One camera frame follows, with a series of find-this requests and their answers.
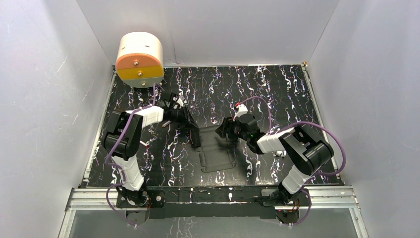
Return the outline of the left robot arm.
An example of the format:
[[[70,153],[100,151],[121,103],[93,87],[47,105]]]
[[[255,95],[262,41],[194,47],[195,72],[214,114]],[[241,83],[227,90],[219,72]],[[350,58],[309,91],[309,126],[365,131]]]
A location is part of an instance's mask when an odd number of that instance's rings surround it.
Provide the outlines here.
[[[200,147],[199,128],[185,106],[146,106],[111,114],[102,142],[107,151],[105,161],[120,172],[122,182],[115,189],[130,205],[144,206],[149,200],[137,152],[142,145],[142,129],[162,121],[178,123],[181,129],[189,132],[192,147]]]

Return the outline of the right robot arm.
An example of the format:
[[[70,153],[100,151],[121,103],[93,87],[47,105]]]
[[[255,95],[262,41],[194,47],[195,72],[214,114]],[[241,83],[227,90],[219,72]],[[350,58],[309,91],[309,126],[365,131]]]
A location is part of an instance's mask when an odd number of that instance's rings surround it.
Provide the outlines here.
[[[242,139],[255,154],[284,151],[293,163],[288,175],[278,185],[277,191],[254,198],[263,205],[292,205],[299,198],[304,184],[333,156],[331,145],[317,133],[317,124],[292,125],[278,134],[267,134],[260,130],[255,117],[244,114],[237,119],[225,118],[216,129],[220,138]]]

